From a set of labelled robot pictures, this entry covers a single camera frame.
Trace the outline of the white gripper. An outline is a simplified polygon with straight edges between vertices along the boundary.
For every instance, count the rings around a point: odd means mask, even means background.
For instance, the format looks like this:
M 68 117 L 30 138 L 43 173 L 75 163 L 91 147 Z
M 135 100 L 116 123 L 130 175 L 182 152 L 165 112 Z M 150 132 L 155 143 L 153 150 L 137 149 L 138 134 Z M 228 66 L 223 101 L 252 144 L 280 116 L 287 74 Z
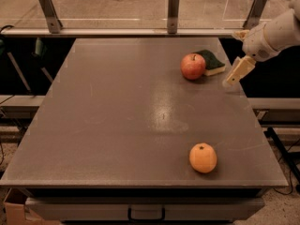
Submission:
M 255 68 L 256 61 L 264 62 L 278 55 L 278 51 L 273 49 L 268 43 L 264 28 L 266 23 L 248 30 L 239 30 L 233 33 L 233 37 L 243 41 L 242 50 L 246 54 L 240 58 L 237 56 L 232 64 L 232 68 L 222 82 L 224 87 L 231 87 L 246 77 Z

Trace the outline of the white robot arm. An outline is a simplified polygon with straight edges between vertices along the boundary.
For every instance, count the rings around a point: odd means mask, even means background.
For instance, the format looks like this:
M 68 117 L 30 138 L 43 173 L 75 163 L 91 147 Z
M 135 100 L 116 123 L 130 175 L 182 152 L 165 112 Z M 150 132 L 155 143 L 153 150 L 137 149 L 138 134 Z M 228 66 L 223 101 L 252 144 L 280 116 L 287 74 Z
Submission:
M 232 36 L 243 43 L 245 56 L 237 56 L 222 82 L 224 87 L 236 85 L 252 71 L 258 62 L 267 61 L 283 50 L 300 45 L 300 0 L 292 0 L 289 9 L 269 22 L 250 30 L 234 32 Z

